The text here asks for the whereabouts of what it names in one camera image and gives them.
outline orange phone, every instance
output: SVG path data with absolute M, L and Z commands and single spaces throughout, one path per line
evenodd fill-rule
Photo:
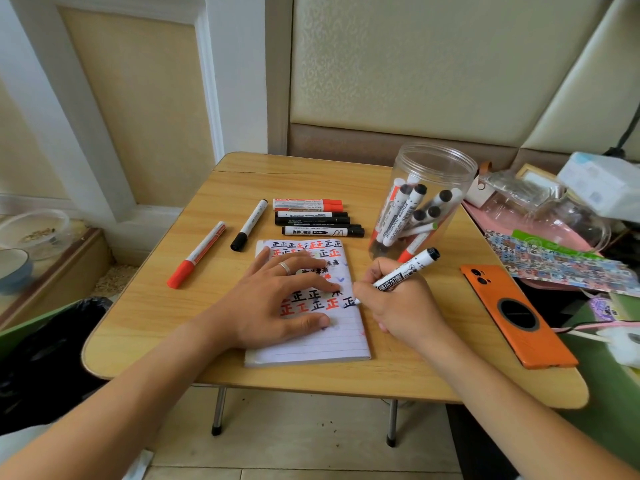
M 502 266 L 466 264 L 460 270 L 524 368 L 578 365 L 578 360 Z

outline person's left hand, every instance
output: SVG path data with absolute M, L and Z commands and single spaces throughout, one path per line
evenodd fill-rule
M 290 276 L 280 266 L 281 262 L 291 270 Z M 327 315 L 308 313 L 283 319 L 280 304 L 297 290 L 340 290 L 340 285 L 328 282 L 316 273 L 295 274 L 299 269 L 325 266 L 324 259 L 312 258 L 306 251 L 269 260 L 269 248 L 265 248 L 236 286 L 195 320 L 212 339 L 223 337 L 226 348 L 257 349 L 318 331 L 329 326 Z

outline metal table leg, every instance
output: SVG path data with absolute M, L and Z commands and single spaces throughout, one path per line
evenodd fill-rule
M 213 427 L 211 428 L 211 434 L 218 436 L 222 433 L 222 412 L 225 409 L 225 396 L 227 395 L 226 387 L 218 388 L 218 400 L 216 401 L 216 414 L 213 416 Z
M 389 432 L 387 433 L 387 445 L 396 447 L 396 420 L 398 416 L 398 400 L 391 399 L 389 404 Z

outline silver ring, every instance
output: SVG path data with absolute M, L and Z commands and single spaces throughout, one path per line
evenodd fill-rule
M 283 262 L 279 262 L 278 264 L 284 268 L 287 276 L 291 276 L 291 269 L 289 268 L 289 266 L 287 266 L 287 263 L 283 261 Z

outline jar of markers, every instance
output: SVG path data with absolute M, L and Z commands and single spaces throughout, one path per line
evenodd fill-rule
M 369 243 L 372 258 L 406 262 L 444 233 L 476 177 L 466 154 L 430 143 L 400 147 Z

